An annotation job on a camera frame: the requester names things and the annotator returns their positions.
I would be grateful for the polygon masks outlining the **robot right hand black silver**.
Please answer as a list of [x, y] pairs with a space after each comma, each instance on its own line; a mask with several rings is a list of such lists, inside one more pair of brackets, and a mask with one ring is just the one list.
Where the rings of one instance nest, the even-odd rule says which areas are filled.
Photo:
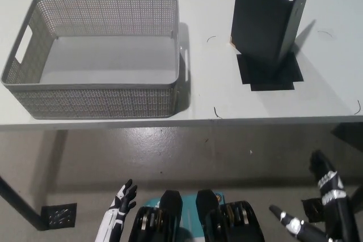
[[320, 150], [311, 154], [310, 171], [320, 191], [325, 231], [288, 214], [275, 205], [271, 205], [269, 210], [298, 241], [360, 241], [350, 197], [337, 170]]

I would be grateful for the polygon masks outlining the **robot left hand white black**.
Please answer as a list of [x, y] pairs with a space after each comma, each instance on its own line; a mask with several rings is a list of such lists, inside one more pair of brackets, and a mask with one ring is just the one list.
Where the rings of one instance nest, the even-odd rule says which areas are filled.
[[133, 180], [129, 179], [116, 194], [110, 209], [117, 210], [121, 216], [126, 216], [135, 207], [135, 197], [137, 195], [137, 185], [133, 185]]

